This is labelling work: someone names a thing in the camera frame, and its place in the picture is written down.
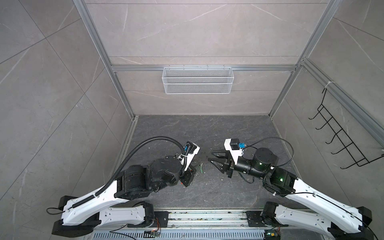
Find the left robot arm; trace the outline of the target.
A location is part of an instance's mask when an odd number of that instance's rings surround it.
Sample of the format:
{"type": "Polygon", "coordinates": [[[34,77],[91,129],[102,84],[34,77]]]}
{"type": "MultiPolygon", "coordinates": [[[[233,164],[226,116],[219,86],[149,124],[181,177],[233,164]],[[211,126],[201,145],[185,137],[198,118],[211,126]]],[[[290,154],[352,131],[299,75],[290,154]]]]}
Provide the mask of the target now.
{"type": "Polygon", "coordinates": [[[77,238],[88,235],[94,229],[122,224],[125,227],[149,227],[155,220],[152,204],[140,203],[130,208],[118,208],[117,204],[148,197],[151,193],[182,183],[188,187],[196,174],[191,166],[200,147],[192,142],[182,146],[165,136],[149,138],[138,144],[123,160],[108,182],[82,197],[63,196],[58,210],[60,220],[54,223],[52,235],[77,238]],[[166,156],[148,166],[132,165],[125,168],[131,157],[142,147],[154,141],[175,144],[181,154],[166,156]]]}

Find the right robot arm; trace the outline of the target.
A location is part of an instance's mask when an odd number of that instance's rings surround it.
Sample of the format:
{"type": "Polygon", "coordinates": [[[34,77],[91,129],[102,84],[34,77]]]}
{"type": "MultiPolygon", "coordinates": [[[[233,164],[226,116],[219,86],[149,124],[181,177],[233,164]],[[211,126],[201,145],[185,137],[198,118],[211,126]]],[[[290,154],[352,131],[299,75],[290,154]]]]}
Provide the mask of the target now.
{"type": "Polygon", "coordinates": [[[224,149],[212,151],[209,159],[229,178],[234,172],[260,179],[275,196],[295,201],[311,210],[304,212],[267,202],[261,213],[264,224],[273,228],[295,226],[322,234],[330,240],[376,240],[369,227],[372,212],[365,207],[345,205],[306,184],[295,174],[278,165],[279,158],[268,148],[256,148],[252,159],[244,158],[248,145],[239,139],[226,139],[224,149]]]}

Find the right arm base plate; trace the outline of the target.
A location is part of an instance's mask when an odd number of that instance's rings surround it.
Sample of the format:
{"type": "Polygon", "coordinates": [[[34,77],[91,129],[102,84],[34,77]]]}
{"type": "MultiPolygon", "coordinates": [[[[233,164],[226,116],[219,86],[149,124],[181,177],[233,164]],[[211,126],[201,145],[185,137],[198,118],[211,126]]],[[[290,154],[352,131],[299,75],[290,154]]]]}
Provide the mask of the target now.
{"type": "Polygon", "coordinates": [[[246,211],[246,218],[249,227],[287,227],[288,225],[280,224],[275,219],[274,213],[265,211],[246,211]]]}

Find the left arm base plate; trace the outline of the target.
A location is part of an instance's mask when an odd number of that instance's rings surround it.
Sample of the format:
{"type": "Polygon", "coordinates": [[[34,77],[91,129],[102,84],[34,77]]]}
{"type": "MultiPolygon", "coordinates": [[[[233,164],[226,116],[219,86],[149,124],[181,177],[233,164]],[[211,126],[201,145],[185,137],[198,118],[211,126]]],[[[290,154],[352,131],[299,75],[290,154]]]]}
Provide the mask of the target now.
{"type": "Polygon", "coordinates": [[[168,226],[170,212],[155,211],[154,214],[155,214],[155,218],[154,218],[153,224],[151,225],[151,228],[157,228],[157,225],[158,225],[157,220],[159,220],[160,228],[166,228],[168,226]]]}

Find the metal keyring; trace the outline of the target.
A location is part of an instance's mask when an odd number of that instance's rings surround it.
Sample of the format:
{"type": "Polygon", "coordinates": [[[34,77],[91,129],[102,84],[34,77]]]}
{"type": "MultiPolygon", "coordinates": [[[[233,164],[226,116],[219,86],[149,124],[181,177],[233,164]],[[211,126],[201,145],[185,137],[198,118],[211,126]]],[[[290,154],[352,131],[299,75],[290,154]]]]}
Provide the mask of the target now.
{"type": "Polygon", "coordinates": [[[201,163],[200,161],[195,161],[195,160],[193,160],[191,164],[192,164],[193,167],[195,167],[196,169],[198,169],[198,168],[201,168],[201,164],[202,164],[202,163],[201,163]]]}

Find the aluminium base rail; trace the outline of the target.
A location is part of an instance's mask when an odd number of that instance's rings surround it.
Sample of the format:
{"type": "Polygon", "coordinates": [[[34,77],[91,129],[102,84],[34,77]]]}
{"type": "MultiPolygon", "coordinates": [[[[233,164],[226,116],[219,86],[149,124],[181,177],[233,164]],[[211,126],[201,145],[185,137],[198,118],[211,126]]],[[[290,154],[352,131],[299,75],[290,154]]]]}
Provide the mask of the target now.
{"type": "MultiPolygon", "coordinates": [[[[317,213],[290,209],[282,205],[268,202],[262,211],[274,213],[275,219],[283,225],[294,226],[301,229],[325,235],[332,226],[330,220],[317,213]]],[[[149,223],[153,223],[154,210],[146,213],[149,223]]],[[[189,227],[235,227],[245,225],[249,227],[246,211],[240,210],[172,210],[169,214],[169,228],[177,226],[189,227]]]]}

